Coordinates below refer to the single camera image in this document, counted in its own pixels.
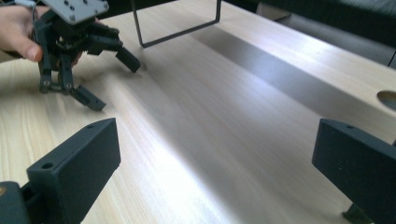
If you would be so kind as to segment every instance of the metal frame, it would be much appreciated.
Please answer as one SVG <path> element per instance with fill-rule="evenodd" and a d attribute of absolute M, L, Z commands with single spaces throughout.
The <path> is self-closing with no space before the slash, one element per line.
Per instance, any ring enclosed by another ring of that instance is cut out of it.
<path fill-rule="evenodd" d="M 160 43 L 165 42 L 167 40 L 170 40 L 172 38 L 175 38 L 175 37 L 178 37 L 178 36 L 181 36 L 181 35 L 185 35 L 185 34 L 190 33 L 190 32 L 197 31 L 199 29 L 202 29 L 202 28 L 205 28 L 207 26 L 213 25 L 213 24 L 218 23 L 220 21 L 221 0 L 217 0 L 216 18 L 213 21 L 209 21 L 209 22 L 206 22 L 204 24 L 191 27 L 190 29 L 186 29 L 184 31 L 180 31 L 180 32 L 177 32 L 177 33 L 174 33 L 174 34 L 171 34 L 171 35 L 167 35 L 167 36 L 164 36 L 164 37 L 160 37 L 160 38 L 158 38 L 156 40 L 152 40 L 152 41 L 149 41 L 147 43 L 144 43 L 143 42 L 142 33 L 140 32 L 139 19 L 137 18 L 137 9 L 136 9 L 135 0 L 131 0 L 131 1 L 132 1 L 132 9 L 133 9 L 133 12 L 134 12 L 134 23 L 136 24 L 136 30 L 137 30 L 137 35 L 138 35 L 138 38 L 139 38 L 139 43 L 140 43 L 140 46 L 142 46 L 143 48 L 148 48 L 148 47 L 151 47 L 153 45 L 160 44 Z"/>

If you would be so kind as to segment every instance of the wooden table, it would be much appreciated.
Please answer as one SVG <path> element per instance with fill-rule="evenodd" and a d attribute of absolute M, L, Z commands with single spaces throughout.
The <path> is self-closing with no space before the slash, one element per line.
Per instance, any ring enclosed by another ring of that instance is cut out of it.
<path fill-rule="evenodd" d="M 147 39 L 211 20 L 214 0 L 139 11 Z M 100 119 L 116 118 L 121 165 L 84 223 L 347 223 L 350 201 L 311 164 L 318 122 L 389 143 L 396 114 L 376 94 L 396 72 L 223 3 L 219 24 L 148 49 L 132 14 L 104 20 L 142 63 L 112 52 L 74 68 L 107 102 L 94 112 L 38 91 L 35 63 L 0 64 L 0 180 Z"/>

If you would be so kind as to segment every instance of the human hand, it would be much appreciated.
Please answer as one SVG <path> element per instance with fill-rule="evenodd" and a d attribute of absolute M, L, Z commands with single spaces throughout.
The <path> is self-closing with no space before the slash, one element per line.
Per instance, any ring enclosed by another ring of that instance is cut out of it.
<path fill-rule="evenodd" d="M 40 18 L 48 10 L 48 7 L 36 7 L 36 18 Z M 32 33 L 32 9 L 21 6 L 0 7 L 1 50 L 17 52 L 25 59 L 39 62 L 43 57 L 43 51 L 32 40 Z"/>

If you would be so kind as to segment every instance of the table surface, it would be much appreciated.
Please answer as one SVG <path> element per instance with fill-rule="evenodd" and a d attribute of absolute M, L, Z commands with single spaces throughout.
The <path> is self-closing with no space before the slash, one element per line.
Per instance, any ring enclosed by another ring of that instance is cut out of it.
<path fill-rule="evenodd" d="M 210 21 L 214 0 L 140 10 L 143 36 Z M 347 223 L 350 200 L 311 164 L 319 119 L 392 143 L 396 113 L 376 94 L 396 72 L 222 3 L 220 23 L 142 49 L 132 14 L 104 20 L 142 63 L 84 55 L 75 83 L 102 112 L 38 91 L 37 64 L 0 64 L 0 180 L 79 129 L 116 118 L 122 162 L 84 223 Z"/>

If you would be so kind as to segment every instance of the metal mounting plate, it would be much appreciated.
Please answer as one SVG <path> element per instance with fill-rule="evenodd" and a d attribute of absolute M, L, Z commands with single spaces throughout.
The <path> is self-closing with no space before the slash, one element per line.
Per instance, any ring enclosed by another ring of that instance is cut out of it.
<path fill-rule="evenodd" d="M 74 25 L 108 11 L 107 1 L 102 0 L 42 0 L 58 16 Z"/>

